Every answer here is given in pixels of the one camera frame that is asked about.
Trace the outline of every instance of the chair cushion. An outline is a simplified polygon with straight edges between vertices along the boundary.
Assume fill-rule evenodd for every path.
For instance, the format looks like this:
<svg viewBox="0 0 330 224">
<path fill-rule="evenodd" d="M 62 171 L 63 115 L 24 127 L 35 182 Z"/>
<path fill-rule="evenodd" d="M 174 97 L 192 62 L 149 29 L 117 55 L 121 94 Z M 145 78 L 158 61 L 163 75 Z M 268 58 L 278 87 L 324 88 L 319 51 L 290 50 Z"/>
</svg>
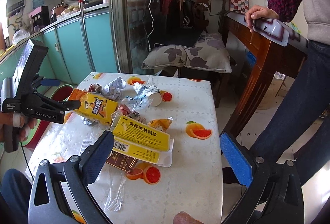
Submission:
<svg viewBox="0 0 330 224">
<path fill-rule="evenodd" d="M 143 69 L 167 66 L 230 73 L 230 56 L 220 33 L 202 34 L 192 48 L 162 46 L 154 48 L 142 63 Z"/>
</svg>

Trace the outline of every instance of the white tablecloth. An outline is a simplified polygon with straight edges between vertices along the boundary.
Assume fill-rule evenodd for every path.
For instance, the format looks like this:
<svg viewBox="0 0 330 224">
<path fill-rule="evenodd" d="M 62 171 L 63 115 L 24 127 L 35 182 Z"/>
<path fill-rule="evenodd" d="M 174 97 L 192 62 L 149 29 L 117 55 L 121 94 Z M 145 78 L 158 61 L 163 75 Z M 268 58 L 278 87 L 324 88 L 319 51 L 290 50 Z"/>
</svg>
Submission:
<svg viewBox="0 0 330 224">
<path fill-rule="evenodd" d="M 124 80 L 133 76 L 104 73 L 99 79 L 93 79 L 94 75 L 96 73 L 89 74 L 78 88 L 88 89 L 92 83 L 104 86 L 118 76 Z M 173 95 L 170 102 L 139 111 L 147 122 L 173 117 L 167 130 L 174 138 L 173 162 L 170 168 L 158 167 L 161 172 L 158 184 L 148 185 L 142 179 L 127 179 L 120 210 L 114 212 L 107 209 L 106 215 L 114 224 L 170 224 L 175 214 L 185 211 L 205 224 L 221 223 L 221 150 L 210 83 L 162 76 L 136 76 L 146 81 L 145 85 L 154 84 Z M 127 85 L 122 96 L 135 95 L 133 86 Z M 205 140 L 189 137 L 185 132 L 188 121 L 198 122 L 205 129 L 211 129 L 212 136 Z M 70 156 L 79 154 L 83 139 L 96 140 L 103 130 L 98 124 L 84 125 L 76 114 L 72 114 L 64 125 L 50 124 L 29 161 L 32 173 L 35 175 L 42 159 L 52 163 L 62 159 L 66 161 Z M 107 201 L 111 183 L 117 187 L 115 181 L 122 179 L 125 177 L 121 170 L 105 164 L 97 181 L 88 186 L 101 208 Z M 69 204 L 74 204 L 67 188 L 64 189 Z"/>
</svg>

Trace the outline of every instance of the screw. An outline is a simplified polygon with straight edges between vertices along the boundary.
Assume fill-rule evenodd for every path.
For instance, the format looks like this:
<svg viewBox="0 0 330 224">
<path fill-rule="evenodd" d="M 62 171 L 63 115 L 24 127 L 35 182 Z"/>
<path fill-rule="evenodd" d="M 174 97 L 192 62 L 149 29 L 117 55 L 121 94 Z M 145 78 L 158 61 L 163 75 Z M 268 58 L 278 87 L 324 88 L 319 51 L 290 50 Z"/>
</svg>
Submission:
<svg viewBox="0 0 330 224">
<path fill-rule="evenodd" d="M 40 165 L 41 165 L 41 166 L 44 166 L 44 165 L 47 164 L 47 162 L 48 162 L 48 161 L 47 161 L 46 159 L 45 159 L 45 160 L 42 160 L 42 161 L 40 162 Z"/>
<path fill-rule="evenodd" d="M 293 166 L 293 161 L 291 161 L 291 160 L 287 160 L 287 161 L 286 161 L 286 164 L 287 164 L 288 166 Z"/>
<path fill-rule="evenodd" d="M 79 156 L 78 155 L 73 155 L 73 156 L 70 157 L 70 162 L 72 162 L 72 163 L 74 163 L 74 162 L 76 162 L 78 160 L 79 160 Z"/>
<path fill-rule="evenodd" d="M 257 163 L 259 163 L 259 164 L 262 164 L 262 163 L 264 162 L 264 158 L 262 158 L 262 157 L 256 157 L 256 158 L 255 158 L 255 161 L 256 161 Z"/>
</svg>

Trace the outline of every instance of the blue gripper pad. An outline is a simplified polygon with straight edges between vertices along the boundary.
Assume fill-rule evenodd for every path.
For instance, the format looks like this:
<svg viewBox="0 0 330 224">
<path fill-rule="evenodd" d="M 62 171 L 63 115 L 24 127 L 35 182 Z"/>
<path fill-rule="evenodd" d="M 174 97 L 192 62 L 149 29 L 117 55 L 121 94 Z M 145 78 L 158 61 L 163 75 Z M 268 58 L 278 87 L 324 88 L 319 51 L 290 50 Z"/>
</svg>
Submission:
<svg viewBox="0 0 330 224">
<path fill-rule="evenodd" d="M 104 131 L 98 140 L 81 154 L 79 163 L 82 183 L 87 186 L 95 182 L 105 161 L 108 159 L 114 145 L 114 136 L 110 131 Z"/>
<path fill-rule="evenodd" d="M 226 133 L 220 137 L 220 148 L 240 184 L 249 187 L 252 182 L 252 166 Z"/>
</svg>

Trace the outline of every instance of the dark blue jeans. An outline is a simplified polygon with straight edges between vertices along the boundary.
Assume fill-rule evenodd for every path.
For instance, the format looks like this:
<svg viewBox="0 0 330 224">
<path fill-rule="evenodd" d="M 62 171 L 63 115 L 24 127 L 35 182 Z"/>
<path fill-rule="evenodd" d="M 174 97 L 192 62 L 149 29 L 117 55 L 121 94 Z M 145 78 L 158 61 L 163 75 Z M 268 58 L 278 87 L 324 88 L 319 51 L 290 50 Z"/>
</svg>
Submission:
<svg viewBox="0 0 330 224">
<path fill-rule="evenodd" d="M 265 130 L 250 148 L 254 156 L 276 162 L 330 103 L 330 46 L 309 41 L 308 58 Z M 303 186 L 330 160 L 330 117 L 297 158 Z"/>
<path fill-rule="evenodd" d="M 31 183 L 20 171 L 9 169 L 4 174 L 1 195 L 14 214 L 13 218 L 21 224 L 28 224 L 31 188 Z"/>
</svg>

